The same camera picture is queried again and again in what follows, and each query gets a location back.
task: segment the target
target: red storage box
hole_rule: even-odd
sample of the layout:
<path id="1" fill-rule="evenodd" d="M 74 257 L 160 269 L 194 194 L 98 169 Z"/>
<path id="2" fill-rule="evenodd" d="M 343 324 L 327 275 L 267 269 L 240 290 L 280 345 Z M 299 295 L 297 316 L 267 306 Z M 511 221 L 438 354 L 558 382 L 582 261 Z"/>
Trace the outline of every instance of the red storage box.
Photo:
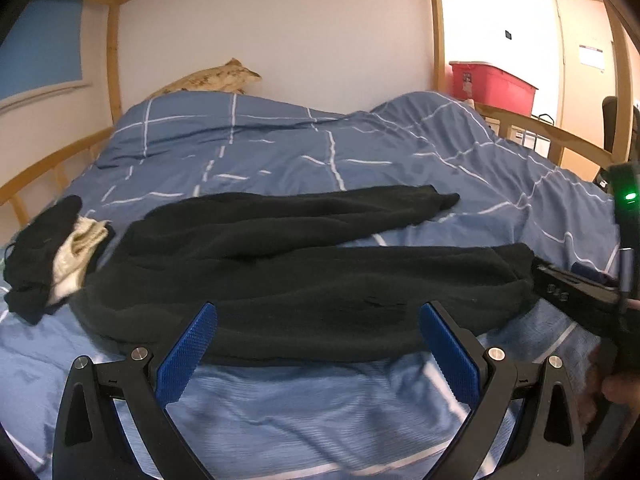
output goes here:
<path id="1" fill-rule="evenodd" d="M 509 72 L 483 62 L 451 61 L 453 97 L 473 99 L 529 117 L 537 88 Z"/>

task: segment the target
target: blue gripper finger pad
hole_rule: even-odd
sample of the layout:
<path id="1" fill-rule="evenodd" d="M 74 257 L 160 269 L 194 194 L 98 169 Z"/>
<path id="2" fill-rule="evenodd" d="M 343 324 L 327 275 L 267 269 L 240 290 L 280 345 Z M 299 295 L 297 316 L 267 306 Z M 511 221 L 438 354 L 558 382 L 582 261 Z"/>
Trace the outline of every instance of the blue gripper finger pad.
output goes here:
<path id="1" fill-rule="evenodd" d="M 578 276 L 582 276 L 583 278 L 587 278 L 592 282 L 600 283 L 601 285 L 607 283 L 607 280 L 612 280 L 612 277 L 607 276 L 604 272 L 591 269 L 591 267 L 587 267 L 580 262 L 575 262 L 571 266 L 571 272 Z"/>
<path id="2" fill-rule="evenodd" d="M 455 335 L 429 304 L 420 309 L 420 333 L 458 402 L 480 403 L 480 373 Z"/>
<path id="3" fill-rule="evenodd" d="M 218 327 L 216 308 L 205 303 L 156 373 L 156 400 L 163 408 L 180 399 Z"/>

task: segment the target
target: door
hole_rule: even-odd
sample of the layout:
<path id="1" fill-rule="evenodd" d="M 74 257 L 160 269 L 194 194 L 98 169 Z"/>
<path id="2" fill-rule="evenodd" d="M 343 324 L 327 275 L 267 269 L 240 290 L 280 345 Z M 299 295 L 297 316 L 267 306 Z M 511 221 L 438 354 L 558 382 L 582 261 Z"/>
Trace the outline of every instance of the door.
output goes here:
<path id="1" fill-rule="evenodd" d="M 556 5 L 563 56 L 558 125 L 602 148 L 602 100 L 616 95 L 607 11 L 602 0 L 556 0 Z M 571 150 L 564 150 L 562 167 L 587 181 L 593 180 L 599 170 L 596 164 Z"/>

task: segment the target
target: white wall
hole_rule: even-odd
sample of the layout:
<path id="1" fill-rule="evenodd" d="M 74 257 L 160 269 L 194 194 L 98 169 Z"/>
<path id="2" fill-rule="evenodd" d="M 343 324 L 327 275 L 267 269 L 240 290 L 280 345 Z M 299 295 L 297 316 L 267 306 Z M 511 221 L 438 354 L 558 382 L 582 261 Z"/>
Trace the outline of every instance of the white wall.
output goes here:
<path id="1" fill-rule="evenodd" d="M 90 85 L 0 111 L 0 186 L 34 162 L 111 124 L 106 83 L 107 7 L 84 3 L 81 16 L 82 79 Z M 69 177 L 82 160 L 70 161 Z M 52 176 L 44 175 L 21 197 L 30 214 L 53 198 Z M 0 207 L 0 244 L 18 229 L 8 204 Z"/>
<path id="2" fill-rule="evenodd" d="M 120 12 L 123 109 L 237 57 L 252 95 L 328 110 L 431 87 L 430 0 L 132 0 Z"/>
<path id="3" fill-rule="evenodd" d="M 553 0 L 442 0 L 450 60 L 485 61 L 538 87 L 534 114 L 556 118 L 559 43 Z M 513 39 L 507 40 L 508 30 Z"/>

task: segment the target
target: black clothing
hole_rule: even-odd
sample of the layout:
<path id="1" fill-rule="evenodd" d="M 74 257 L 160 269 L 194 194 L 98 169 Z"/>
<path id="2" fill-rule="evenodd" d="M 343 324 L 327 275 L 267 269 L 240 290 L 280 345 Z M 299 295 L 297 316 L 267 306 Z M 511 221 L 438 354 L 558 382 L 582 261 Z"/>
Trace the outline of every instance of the black clothing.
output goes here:
<path id="1" fill-rule="evenodd" d="M 39 322 L 46 311 L 53 259 L 73 232 L 81 207 L 80 197 L 70 195 L 45 209 L 18 234 L 5 260 L 4 279 L 11 290 L 4 300 L 10 312 L 31 324 Z"/>
<path id="2" fill-rule="evenodd" d="M 124 350 L 162 340 L 211 301 L 219 326 L 204 360 L 219 364 L 401 356 L 424 348 L 417 309 L 428 300 L 480 334 L 532 307 L 526 246 L 334 246 L 418 224 L 458 200 L 392 186 L 172 203 L 130 225 L 72 309 Z"/>

